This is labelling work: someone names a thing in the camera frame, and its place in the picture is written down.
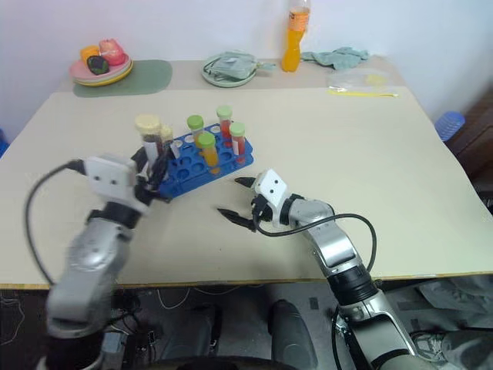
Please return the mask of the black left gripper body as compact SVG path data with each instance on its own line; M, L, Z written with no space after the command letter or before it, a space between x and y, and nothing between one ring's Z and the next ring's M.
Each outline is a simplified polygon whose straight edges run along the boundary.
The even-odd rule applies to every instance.
M154 190L151 187L149 180L145 176L137 174L135 180L136 183L133 187L133 193L139 202L145 205L150 205L154 200L165 204L170 203L170 199L168 197L162 196L158 190Z

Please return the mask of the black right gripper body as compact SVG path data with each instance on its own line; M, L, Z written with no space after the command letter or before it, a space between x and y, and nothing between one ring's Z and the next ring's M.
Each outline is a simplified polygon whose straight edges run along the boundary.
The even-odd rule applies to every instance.
M268 205L267 199L263 195L257 195L251 201L252 220L250 229L257 231L257 226L261 221L271 222L273 220L273 210Z

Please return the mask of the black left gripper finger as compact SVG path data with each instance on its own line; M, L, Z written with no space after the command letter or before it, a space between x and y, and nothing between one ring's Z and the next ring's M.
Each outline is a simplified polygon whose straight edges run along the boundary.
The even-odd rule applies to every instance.
M171 152L170 147L165 146L163 152L158 155L156 161L154 162L151 169L151 174L149 176L149 189L151 191L157 191L160 184L165 179L168 172L168 161Z
M136 172L143 172L148 166L148 157L144 147L140 147L131 157L131 160L136 165Z

